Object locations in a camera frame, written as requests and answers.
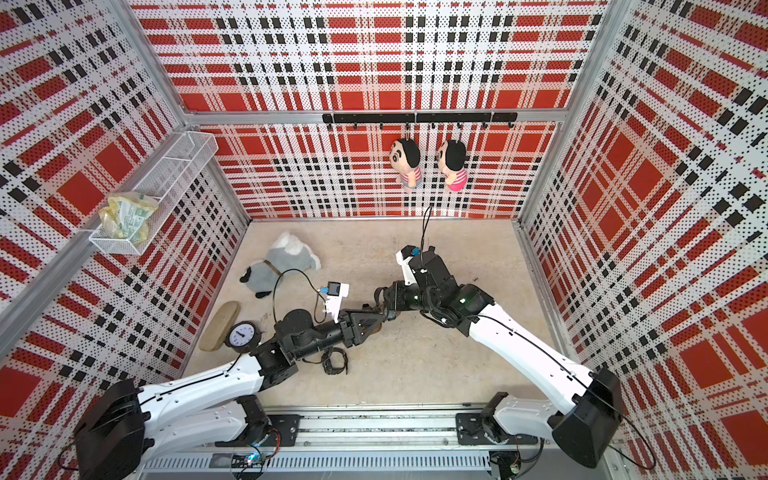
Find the clock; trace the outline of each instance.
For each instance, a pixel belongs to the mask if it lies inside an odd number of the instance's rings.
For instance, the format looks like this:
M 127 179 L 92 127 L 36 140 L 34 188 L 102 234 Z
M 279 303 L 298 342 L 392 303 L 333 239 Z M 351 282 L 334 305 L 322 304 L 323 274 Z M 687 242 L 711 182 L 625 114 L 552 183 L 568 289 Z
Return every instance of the clock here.
M 250 353 L 261 341 L 261 332 L 251 322 L 240 322 L 230 328 L 224 345 L 238 353 Z

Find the wire basket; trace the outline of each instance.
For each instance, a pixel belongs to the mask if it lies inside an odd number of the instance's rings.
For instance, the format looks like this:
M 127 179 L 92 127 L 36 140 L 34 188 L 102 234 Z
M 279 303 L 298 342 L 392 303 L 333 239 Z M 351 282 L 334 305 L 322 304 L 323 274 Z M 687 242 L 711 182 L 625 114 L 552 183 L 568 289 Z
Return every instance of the wire basket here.
M 178 138 L 168 152 L 134 188 L 134 191 L 153 197 L 160 204 L 160 207 L 147 219 L 149 229 L 147 239 L 134 243 L 133 238 L 110 238 L 103 226 L 99 225 L 89 238 L 102 253 L 118 255 L 144 253 L 168 220 L 170 212 L 176 208 L 181 196 L 218 150 L 216 138 L 212 134 L 187 131 L 175 135 Z

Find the yellow plastic bag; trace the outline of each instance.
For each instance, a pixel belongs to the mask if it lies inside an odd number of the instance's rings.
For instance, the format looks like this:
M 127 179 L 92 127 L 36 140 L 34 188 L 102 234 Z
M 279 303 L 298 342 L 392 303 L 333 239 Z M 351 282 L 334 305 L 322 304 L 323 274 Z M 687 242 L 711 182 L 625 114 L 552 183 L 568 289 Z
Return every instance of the yellow plastic bag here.
M 120 192 L 109 194 L 107 202 L 98 216 L 110 238 L 128 239 L 138 245 L 149 237 L 147 218 L 160 206 L 157 200 L 138 192 Z

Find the plush dog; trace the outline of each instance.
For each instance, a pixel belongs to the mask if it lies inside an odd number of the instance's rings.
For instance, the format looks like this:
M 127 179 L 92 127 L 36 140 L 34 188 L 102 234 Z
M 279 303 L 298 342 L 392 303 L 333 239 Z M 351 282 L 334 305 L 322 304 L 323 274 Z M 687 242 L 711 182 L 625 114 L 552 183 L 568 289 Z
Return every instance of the plush dog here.
M 280 273 L 292 268 L 320 270 L 320 259 L 296 235 L 283 232 L 266 252 L 266 258 L 249 266 L 240 282 L 245 283 L 256 294 L 256 298 L 263 298 L 272 293 Z M 298 272 L 288 272 L 283 276 L 294 273 Z

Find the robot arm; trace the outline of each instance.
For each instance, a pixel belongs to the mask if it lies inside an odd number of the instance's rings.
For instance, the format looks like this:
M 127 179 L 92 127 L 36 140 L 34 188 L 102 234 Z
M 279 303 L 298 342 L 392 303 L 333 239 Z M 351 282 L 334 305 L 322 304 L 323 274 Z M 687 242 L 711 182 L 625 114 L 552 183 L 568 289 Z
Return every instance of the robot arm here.
M 518 433 L 554 439 L 576 462 L 595 468 L 621 423 L 618 378 L 571 361 L 515 322 L 478 287 L 458 285 L 435 248 L 408 245 L 397 254 L 415 283 L 394 282 L 385 291 L 391 310 L 418 310 L 444 328 L 456 328 L 486 345 L 528 377 L 550 400 L 538 408 L 498 393 L 481 414 L 485 436 L 507 442 Z
M 498 393 L 481 414 L 485 436 L 505 443 L 515 434 L 554 439 L 574 460 L 598 464 L 621 422 L 621 388 L 606 369 L 572 362 L 515 322 L 478 287 L 459 286 L 434 247 L 397 254 L 405 280 L 376 290 L 376 306 L 341 310 L 349 286 L 329 283 L 334 322 L 315 325 L 306 310 L 275 324 L 275 335 L 235 362 L 172 382 L 135 388 L 114 384 L 75 427 L 80 478 L 123 478 L 159 455 L 209 442 L 243 446 L 271 430 L 256 393 L 298 371 L 296 362 L 336 344 L 359 345 L 397 312 L 418 310 L 443 328 L 486 345 L 527 376 L 550 402 Z M 383 293 L 382 304 L 379 294 Z

